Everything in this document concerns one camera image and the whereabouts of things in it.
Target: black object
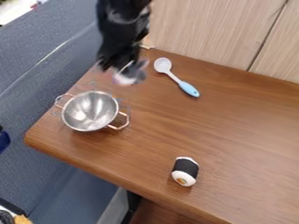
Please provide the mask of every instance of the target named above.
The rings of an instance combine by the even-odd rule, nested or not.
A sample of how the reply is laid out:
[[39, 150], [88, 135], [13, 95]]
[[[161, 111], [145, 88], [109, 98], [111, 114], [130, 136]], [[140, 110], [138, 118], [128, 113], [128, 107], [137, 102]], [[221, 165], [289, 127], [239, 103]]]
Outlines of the black object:
[[176, 161], [172, 171], [185, 172], [196, 179], [198, 176], [199, 166], [189, 159], [180, 158]]
[[23, 215], [27, 217], [24, 210], [22, 210], [17, 206], [12, 205], [10, 202], [6, 201], [5, 199], [0, 199], [0, 206], [5, 207], [7, 210], [11, 211], [16, 215]]
[[10, 145], [10, 136], [6, 131], [3, 131], [3, 127], [0, 125], [0, 154], [7, 149]]
[[9, 212], [0, 210], [0, 224], [15, 224], [15, 221]]
[[98, 52], [103, 71], [122, 70], [139, 59], [139, 42], [149, 33], [150, 0], [99, 0], [97, 18], [103, 44]]
[[133, 215], [135, 214], [142, 199], [141, 196], [129, 191], [127, 191], [127, 197], [129, 203], [129, 210], [123, 218], [122, 224], [129, 224], [131, 222]]

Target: colander handle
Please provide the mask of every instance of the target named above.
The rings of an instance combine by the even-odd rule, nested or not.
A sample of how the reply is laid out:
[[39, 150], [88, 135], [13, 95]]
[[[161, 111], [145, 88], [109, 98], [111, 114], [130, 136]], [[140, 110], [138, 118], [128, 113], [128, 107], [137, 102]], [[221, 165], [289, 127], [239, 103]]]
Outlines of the colander handle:
[[66, 94], [62, 94], [62, 95], [59, 95], [55, 98], [55, 103], [54, 103], [54, 106], [59, 108], [59, 109], [63, 109], [63, 107], [61, 107], [59, 105], [59, 102], [61, 101], [62, 98], [64, 98], [65, 96], [70, 96], [70, 97], [73, 97], [72, 94], [69, 94], [69, 93], [66, 93]]
[[129, 116], [128, 116], [127, 114], [123, 113], [123, 112], [119, 112], [119, 114], [120, 114], [121, 116], [125, 116], [125, 117], [126, 117], [126, 120], [127, 120], [126, 123], [123, 124], [121, 127], [115, 127], [115, 126], [109, 124], [108, 127], [109, 127], [110, 129], [113, 129], [113, 130], [123, 130], [124, 128], [126, 128], [126, 127], [129, 126]]

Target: spoon bowl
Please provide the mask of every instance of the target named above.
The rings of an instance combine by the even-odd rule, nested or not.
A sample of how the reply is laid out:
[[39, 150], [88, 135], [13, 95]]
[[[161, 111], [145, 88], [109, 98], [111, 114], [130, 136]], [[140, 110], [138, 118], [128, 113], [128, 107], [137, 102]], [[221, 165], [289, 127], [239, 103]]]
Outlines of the spoon bowl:
[[172, 68], [172, 64], [169, 59], [160, 58], [155, 61], [154, 68], [161, 74], [168, 73]]

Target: gray fabric surface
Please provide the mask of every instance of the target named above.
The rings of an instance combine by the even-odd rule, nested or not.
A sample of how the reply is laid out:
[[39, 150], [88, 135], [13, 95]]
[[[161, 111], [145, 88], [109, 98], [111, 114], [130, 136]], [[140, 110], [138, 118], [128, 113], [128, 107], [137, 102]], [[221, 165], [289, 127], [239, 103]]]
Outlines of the gray fabric surface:
[[96, 0], [51, 0], [0, 28], [0, 93], [95, 20]]
[[26, 212], [34, 208], [63, 164], [25, 147], [24, 133], [52, 106], [57, 95], [65, 93], [93, 65], [94, 46], [100, 42], [95, 28], [91, 29], [0, 94], [0, 123], [13, 142], [0, 155], [0, 179], [5, 183], [0, 185], [0, 197]]
[[0, 124], [12, 140], [0, 155], [0, 197], [31, 214], [35, 224], [94, 224], [116, 189], [23, 143], [54, 98], [94, 64], [101, 45], [96, 25], [89, 26], [95, 2], [52, 0], [0, 28]]
[[115, 185], [72, 169], [57, 179], [30, 217], [35, 224], [95, 224], [116, 190]]

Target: stainless steel bowl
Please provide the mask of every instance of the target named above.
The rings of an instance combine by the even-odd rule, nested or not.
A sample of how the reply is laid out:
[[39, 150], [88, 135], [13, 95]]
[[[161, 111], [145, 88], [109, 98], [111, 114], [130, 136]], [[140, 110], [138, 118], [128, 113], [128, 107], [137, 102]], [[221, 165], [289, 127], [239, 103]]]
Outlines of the stainless steel bowl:
[[[66, 95], [56, 98], [55, 105]], [[115, 127], [110, 123], [120, 114], [127, 117], [127, 122], [121, 127]], [[88, 91], [72, 96], [62, 108], [63, 122], [73, 130], [95, 131], [104, 127], [121, 130], [129, 125], [129, 117], [119, 111], [119, 104], [111, 94], [100, 91]]]

